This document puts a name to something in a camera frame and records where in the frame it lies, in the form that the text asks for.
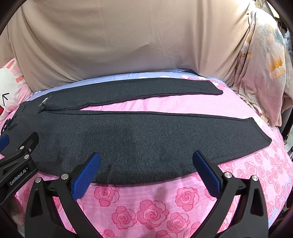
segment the blue gripper pad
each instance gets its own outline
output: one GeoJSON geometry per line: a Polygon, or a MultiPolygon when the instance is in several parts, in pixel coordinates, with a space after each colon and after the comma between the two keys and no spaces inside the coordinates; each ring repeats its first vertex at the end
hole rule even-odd
{"type": "Polygon", "coordinates": [[[9,136],[4,135],[0,138],[0,152],[9,144],[9,136]]]}
{"type": "Polygon", "coordinates": [[[213,197],[221,197],[221,182],[212,168],[198,151],[195,151],[192,156],[193,166],[197,170],[203,183],[205,184],[209,194],[213,197]]]}
{"type": "Polygon", "coordinates": [[[100,155],[96,153],[72,183],[71,195],[75,201],[84,196],[90,183],[100,169],[100,166],[101,158],[100,155]]]}

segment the drawstring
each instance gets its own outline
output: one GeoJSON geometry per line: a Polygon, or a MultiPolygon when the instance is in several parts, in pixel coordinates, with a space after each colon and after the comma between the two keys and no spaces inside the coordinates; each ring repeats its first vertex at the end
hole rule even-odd
{"type": "Polygon", "coordinates": [[[16,116],[17,116],[17,115],[15,114],[11,119],[7,119],[7,120],[5,121],[5,123],[4,123],[4,125],[2,126],[2,129],[1,129],[0,137],[2,136],[2,133],[3,133],[6,129],[11,130],[13,127],[15,127],[15,126],[18,124],[18,122],[12,124],[12,121],[13,121],[13,119],[14,119],[16,116]]]}

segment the pink pillow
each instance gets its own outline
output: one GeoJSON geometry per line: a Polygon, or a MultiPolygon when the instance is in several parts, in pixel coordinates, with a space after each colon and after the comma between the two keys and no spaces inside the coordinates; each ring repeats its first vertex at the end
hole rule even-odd
{"type": "Polygon", "coordinates": [[[32,94],[13,58],[0,69],[0,123],[32,94]]]}

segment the metal bolt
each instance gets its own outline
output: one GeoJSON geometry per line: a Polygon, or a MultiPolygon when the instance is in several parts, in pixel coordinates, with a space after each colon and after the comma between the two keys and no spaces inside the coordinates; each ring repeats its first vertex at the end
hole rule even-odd
{"type": "Polygon", "coordinates": [[[232,174],[230,172],[225,172],[224,176],[228,179],[232,178],[232,174]]]}
{"type": "Polygon", "coordinates": [[[61,179],[65,180],[68,179],[69,175],[68,174],[62,174],[61,175],[61,179]]]}
{"type": "Polygon", "coordinates": [[[35,182],[36,183],[39,183],[39,182],[41,182],[42,181],[42,178],[40,178],[40,177],[37,177],[36,179],[35,179],[35,182]]]}
{"type": "Polygon", "coordinates": [[[258,177],[256,175],[253,175],[252,180],[255,181],[255,182],[258,181],[258,177]]]}

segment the pink bed sheet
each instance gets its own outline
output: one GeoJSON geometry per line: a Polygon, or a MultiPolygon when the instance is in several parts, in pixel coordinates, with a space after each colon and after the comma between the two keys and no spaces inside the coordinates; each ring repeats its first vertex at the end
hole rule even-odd
{"type": "MultiPolygon", "coordinates": [[[[203,77],[191,80],[206,80],[203,77]]],[[[235,118],[253,117],[259,127],[272,138],[265,149],[221,164],[222,171],[235,177],[249,178],[256,174],[261,182],[271,226],[292,189],[293,164],[285,151],[282,136],[276,127],[269,127],[245,102],[224,84],[211,80],[224,93],[183,95],[139,99],[106,106],[87,107],[95,111],[157,111],[196,113],[235,118]]],[[[56,179],[38,172],[16,194],[25,211],[34,179],[56,179]]],[[[67,229],[74,231],[58,198],[55,205],[67,229]]],[[[190,238],[216,202],[197,173],[177,179],[150,184],[116,186],[91,184],[78,204],[103,237],[111,238],[190,238]]],[[[220,231],[231,222],[239,196],[223,222],[220,231]]]]}

